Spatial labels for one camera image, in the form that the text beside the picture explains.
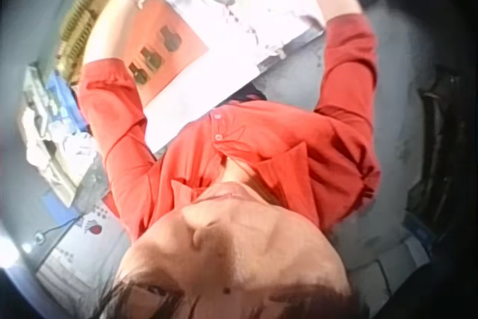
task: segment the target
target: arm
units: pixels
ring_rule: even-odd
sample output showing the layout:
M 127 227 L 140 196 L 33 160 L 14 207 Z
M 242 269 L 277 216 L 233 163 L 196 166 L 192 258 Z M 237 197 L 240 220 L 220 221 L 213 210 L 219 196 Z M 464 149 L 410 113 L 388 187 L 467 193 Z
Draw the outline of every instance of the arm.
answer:
M 161 165 L 145 142 L 146 118 L 121 58 L 139 11 L 137 0 L 110 0 L 84 55 L 79 102 L 99 145 L 120 219 L 137 239 L 157 204 Z
M 316 112 L 372 139 L 376 41 L 356 0 L 317 0 L 326 20 L 325 71 Z

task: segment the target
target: red graphic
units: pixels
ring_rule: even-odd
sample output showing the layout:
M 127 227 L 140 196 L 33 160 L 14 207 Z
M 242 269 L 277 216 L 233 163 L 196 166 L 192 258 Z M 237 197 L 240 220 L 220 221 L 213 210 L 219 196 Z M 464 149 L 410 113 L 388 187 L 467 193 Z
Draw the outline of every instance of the red graphic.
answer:
M 99 235 L 103 231 L 103 227 L 101 227 L 98 222 L 95 220 L 89 220 L 87 224 L 84 226 L 84 232 L 90 232 L 94 235 Z

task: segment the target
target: sleeve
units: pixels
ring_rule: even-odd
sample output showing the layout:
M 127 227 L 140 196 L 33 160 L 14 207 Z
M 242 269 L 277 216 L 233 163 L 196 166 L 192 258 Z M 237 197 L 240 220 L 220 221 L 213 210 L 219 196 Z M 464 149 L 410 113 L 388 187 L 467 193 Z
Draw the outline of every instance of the sleeve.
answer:
M 354 128 L 370 142 L 376 86 L 376 39 L 361 14 L 327 23 L 325 72 L 315 111 Z
M 78 100 L 103 157 L 119 218 L 136 240 L 151 221 L 161 163 L 145 142 L 146 117 L 134 80 L 120 59 L 86 64 Z

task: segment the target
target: person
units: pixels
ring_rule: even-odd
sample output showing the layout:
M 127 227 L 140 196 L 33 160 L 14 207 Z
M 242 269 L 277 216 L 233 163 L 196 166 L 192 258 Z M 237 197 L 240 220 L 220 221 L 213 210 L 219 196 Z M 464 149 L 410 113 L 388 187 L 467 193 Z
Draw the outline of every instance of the person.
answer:
M 360 318 L 367 309 L 325 236 L 379 183 L 376 40 L 359 3 L 317 0 L 326 48 L 313 111 L 240 96 L 185 126 L 156 161 L 121 60 L 137 1 L 109 1 L 81 75 L 80 108 L 132 242 L 91 317 Z

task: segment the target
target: blue object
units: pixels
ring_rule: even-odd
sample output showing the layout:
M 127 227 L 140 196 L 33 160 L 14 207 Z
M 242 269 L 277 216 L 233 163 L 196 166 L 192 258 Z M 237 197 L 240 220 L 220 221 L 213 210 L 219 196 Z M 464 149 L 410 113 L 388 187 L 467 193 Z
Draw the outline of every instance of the blue object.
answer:
M 79 216 L 76 208 L 67 208 L 53 191 L 48 191 L 42 196 L 42 203 L 59 226 Z
M 55 96 L 57 104 L 60 107 L 60 114 L 55 120 L 63 119 L 66 114 L 79 131 L 85 131 L 88 124 L 81 115 L 66 81 L 58 72 L 55 71 L 50 75 L 46 83 L 46 90 Z

